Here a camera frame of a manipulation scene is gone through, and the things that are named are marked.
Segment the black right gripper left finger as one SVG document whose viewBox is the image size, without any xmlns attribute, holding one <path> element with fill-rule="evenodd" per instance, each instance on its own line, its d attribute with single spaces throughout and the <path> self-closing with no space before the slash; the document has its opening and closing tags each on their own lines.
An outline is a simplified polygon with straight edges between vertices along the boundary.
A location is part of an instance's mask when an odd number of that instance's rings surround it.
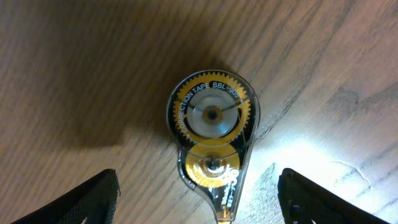
<svg viewBox="0 0 398 224">
<path fill-rule="evenodd" d="M 105 169 L 12 224 L 111 224 L 121 191 L 114 169 Z"/>
</svg>

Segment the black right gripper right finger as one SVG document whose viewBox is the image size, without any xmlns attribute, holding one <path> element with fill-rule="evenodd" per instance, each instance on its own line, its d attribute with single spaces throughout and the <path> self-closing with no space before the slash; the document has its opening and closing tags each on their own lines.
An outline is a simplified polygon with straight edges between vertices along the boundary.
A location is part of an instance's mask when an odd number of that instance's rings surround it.
<svg viewBox="0 0 398 224">
<path fill-rule="evenodd" d="M 291 168 L 278 181 L 278 198 L 286 224 L 372 224 L 384 220 L 355 207 Z"/>
</svg>

